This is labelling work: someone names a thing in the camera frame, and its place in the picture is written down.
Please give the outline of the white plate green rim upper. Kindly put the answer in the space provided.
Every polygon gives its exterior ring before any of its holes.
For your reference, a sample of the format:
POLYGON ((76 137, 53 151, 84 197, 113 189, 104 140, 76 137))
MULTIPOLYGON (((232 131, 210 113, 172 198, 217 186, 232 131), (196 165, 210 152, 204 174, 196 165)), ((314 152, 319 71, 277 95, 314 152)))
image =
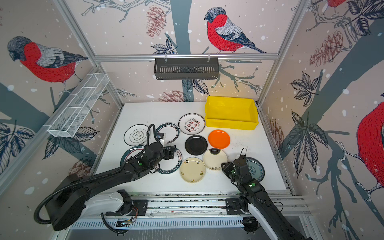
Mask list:
POLYGON ((180 129, 178 125, 174 123, 161 124, 159 127, 157 127, 156 131, 157 133, 164 134, 163 140, 166 144, 171 144, 175 142, 180 135, 180 129))

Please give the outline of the cream plate flower dots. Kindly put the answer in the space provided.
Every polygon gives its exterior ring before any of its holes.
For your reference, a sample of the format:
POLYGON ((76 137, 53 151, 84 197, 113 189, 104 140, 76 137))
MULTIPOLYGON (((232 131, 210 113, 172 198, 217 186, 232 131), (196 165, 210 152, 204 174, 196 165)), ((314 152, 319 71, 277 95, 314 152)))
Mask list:
POLYGON ((197 183, 206 175, 206 166, 198 158, 187 158, 180 166, 180 174, 184 181, 197 183))

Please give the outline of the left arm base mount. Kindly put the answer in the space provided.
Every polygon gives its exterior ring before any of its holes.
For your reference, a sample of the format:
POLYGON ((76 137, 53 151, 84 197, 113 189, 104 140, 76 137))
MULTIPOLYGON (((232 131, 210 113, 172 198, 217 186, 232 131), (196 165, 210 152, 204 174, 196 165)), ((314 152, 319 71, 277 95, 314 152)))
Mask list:
POLYGON ((138 217, 145 216, 148 200, 132 200, 130 204, 124 203, 116 212, 106 212, 107 217, 138 217))

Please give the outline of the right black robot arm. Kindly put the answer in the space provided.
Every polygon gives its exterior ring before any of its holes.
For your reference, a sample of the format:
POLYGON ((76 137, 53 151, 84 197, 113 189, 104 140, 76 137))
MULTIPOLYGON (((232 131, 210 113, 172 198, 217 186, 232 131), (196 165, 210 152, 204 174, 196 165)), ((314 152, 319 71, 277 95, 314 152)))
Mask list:
POLYGON ((226 199, 228 215, 250 214, 245 218, 245 231, 253 233, 262 227, 271 240, 305 240, 275 206, 262 184, 249 172, 245 155, 233 162, 222 163, 223 173, 240 191, 237 199, 226 199))

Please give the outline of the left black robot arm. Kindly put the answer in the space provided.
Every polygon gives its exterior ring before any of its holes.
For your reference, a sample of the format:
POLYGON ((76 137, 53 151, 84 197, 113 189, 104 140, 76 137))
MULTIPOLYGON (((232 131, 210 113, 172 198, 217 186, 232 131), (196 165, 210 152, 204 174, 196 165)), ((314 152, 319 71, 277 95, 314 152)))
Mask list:
POLYGON ((37 206, 34 220, 41 225, 51 224, 55 231, 63 230, 81 217, 86 201, 115 186, 148 175, 161 160, 172 159, 175 152, 176 146, 152 143, 118 168, 84 178, 70 175, 37 206))

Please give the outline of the aluminium rail frame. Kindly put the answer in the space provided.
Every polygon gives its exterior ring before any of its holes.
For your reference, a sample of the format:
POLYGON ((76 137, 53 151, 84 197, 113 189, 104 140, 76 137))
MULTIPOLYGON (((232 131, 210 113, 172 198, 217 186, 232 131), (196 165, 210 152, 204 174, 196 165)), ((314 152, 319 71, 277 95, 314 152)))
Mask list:
MULTIPOLYGON (((221 217, 228 211, 234 211, 235 204, 227 204, 226 200, 237 200, 239 194, 169 194, 144 195, 129 194, 132 205, 139 210, 140 217, 176 218, 176 217, 221 217)), ((286 193, 269 195, 275 206, 284 216, 311 216, 309 207, 303 197, 286 193)), ((123 206, 121 194, 101 193, 86 201, 80 219, 92 218, 100 213, 122 217, 118 210, 123 206)))

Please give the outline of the white plate red characters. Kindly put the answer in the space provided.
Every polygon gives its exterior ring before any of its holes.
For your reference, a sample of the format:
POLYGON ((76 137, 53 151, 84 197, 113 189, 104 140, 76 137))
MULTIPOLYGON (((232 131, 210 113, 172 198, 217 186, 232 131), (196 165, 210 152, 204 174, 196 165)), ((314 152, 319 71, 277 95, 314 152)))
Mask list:
POLYGON ((204 130, 205 126, 205 119, 196 113, 185 114, 178 122, 180 131, 187 135, 197 135, 204 130))

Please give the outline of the yellow plastic bin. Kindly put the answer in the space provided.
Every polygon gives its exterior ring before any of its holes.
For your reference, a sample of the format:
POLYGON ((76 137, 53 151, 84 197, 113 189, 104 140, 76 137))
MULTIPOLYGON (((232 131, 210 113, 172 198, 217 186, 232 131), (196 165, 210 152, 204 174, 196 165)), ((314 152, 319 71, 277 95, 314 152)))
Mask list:
POLYGON ((253 99, 210 96, 205 121, 207 127, 252 131, 259 124, 259 114, 253 99))

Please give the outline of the cream plate black spot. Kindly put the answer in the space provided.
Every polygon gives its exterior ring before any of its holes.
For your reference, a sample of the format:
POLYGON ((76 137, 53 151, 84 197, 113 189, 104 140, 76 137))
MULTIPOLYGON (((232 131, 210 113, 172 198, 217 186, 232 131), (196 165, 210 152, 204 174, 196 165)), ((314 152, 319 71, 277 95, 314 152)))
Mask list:
POLYGON ((228 157, 223 150, 220 149, 209 149, 203 154, 203 162, 206 168, 214 171, 222 169, 221 164, 227 163, 228 157))

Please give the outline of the white plate red green rim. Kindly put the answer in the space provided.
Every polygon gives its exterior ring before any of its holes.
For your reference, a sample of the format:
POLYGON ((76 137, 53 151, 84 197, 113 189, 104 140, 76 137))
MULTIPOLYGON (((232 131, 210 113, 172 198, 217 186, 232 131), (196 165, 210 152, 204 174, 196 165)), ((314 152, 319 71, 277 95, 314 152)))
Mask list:
POLYGON ((139 145, 128 149, 121 158, 120 166, 122 167, 127 161, 130 161, 131 159, 141 158, 144 154, 145 148, 146 146, 139 145))

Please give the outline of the orange plate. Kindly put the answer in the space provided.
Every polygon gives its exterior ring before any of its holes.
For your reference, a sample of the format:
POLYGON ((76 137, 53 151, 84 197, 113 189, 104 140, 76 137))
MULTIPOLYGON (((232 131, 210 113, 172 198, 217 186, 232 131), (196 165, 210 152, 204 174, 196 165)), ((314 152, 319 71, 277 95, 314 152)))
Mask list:
POLYGON ((216 149, 225 149, 231 143, 229 134, 223 130, 212 131, 208 136, 208 140, 210 145, 216 149))

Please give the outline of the white plate black cloud outline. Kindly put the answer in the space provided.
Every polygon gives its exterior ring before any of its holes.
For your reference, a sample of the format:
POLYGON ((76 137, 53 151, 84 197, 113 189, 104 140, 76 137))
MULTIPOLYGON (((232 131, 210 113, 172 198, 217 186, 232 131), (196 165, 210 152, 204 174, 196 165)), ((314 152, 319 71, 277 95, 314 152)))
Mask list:
POLYGON ((148 126, 144 124, 136 124, 128 128, 124 134, 124 142, 128 146, 142 145, 147 141, 148 126))

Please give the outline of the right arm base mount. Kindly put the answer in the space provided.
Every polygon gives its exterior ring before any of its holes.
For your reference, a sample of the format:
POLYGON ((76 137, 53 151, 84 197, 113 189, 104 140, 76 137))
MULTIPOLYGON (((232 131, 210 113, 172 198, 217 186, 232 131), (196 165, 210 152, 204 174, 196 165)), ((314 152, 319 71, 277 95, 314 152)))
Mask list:
POLYGON ((227 215, 249 215, 246 203, 239 199, 225 199, 225 210, 227 215))

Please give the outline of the blue green patterned plate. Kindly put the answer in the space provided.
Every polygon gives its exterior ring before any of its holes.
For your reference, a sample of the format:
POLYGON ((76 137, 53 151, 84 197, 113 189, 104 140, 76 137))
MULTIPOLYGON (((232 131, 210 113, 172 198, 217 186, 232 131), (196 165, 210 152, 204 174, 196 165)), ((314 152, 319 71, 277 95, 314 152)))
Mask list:
POLYGON ((265 169, 263 165, 258 160, 251 157, 247 158, 247 164, 252 178, 261 182, 265 177, 265 169))

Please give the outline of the white plate green rim lettered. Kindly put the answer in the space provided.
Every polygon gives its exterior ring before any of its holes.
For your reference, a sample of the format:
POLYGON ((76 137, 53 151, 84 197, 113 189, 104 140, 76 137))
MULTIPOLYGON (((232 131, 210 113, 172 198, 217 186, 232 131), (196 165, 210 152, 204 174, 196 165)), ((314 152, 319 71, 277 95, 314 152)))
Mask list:
POLYGON ((179 149, 175 149, 174 158, 168 160, 161 160, 158 166, 155 167, 158 173, 169 175, 176 172, 183 162, 183 155, 179 149))

